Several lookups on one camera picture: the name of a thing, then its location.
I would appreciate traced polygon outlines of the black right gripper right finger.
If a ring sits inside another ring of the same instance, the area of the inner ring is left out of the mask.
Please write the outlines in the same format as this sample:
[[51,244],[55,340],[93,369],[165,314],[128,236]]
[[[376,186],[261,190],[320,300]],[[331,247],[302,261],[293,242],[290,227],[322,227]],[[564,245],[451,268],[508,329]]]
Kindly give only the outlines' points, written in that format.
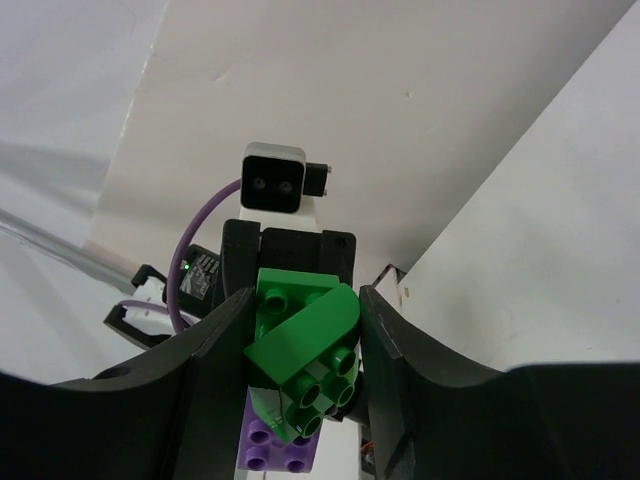
[[501,372],[359,294],[364,382],[381,479],[635,479],[639,367],[534,364]]

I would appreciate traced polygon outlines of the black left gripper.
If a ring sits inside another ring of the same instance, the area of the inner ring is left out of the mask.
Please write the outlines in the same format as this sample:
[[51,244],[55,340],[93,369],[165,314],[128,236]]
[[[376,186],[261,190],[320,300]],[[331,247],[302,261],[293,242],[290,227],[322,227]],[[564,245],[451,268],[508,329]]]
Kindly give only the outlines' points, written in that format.
[[217,309],[239,290],[257,290],[259,272],[265,268],[335,275],[351,286],[355,257],[356,237],[348,232],[262,228],[254,221],[228,220],[211,308]]

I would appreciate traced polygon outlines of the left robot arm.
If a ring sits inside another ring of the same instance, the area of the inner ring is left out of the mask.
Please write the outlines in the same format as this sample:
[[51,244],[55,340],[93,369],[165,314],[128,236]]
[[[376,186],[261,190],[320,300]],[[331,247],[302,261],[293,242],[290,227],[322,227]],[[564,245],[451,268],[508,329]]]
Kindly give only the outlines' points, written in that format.
[[[351,233],[263,229],[257,222],[228,220],[219,253],[192,244],[183,257],[178,275],[182,318],[188,325],[203,319],[237,290],[255,286],[262,268],[335,275],[351,286],[355,256]],[[144,264],[131,284],[132,296],[113,307],[104,324],[147,350],[175,334],[166,305],[167,277]]]

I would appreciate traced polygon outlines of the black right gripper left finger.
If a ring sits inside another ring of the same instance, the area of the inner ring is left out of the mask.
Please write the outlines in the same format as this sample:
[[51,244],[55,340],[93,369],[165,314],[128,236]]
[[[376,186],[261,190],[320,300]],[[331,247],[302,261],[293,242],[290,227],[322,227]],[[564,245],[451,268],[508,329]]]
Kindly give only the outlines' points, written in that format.
[[5,479],[230,479],[255,327],[242,289],[185,332],[91,379],[1,378]]

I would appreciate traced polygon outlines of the purple curved lego brick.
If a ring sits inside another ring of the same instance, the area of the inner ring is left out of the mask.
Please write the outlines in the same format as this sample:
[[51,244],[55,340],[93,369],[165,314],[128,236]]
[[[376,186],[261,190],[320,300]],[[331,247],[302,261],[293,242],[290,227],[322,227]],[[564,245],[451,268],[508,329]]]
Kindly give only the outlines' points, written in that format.
[[239,439],[237,468],[245,471],[309,473],[314,465],[322,424],[308,438],[285,443],[254,412],[247,390]]

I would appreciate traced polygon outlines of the green curved lego brick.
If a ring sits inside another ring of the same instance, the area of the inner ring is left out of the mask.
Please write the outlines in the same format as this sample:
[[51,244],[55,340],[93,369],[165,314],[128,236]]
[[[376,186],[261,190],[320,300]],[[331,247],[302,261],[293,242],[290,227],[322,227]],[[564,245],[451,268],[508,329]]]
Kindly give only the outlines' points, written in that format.
[[351,400],[359,335],[358,296],[340,284],[245,348],[253,410],[281,442],[312,437]]

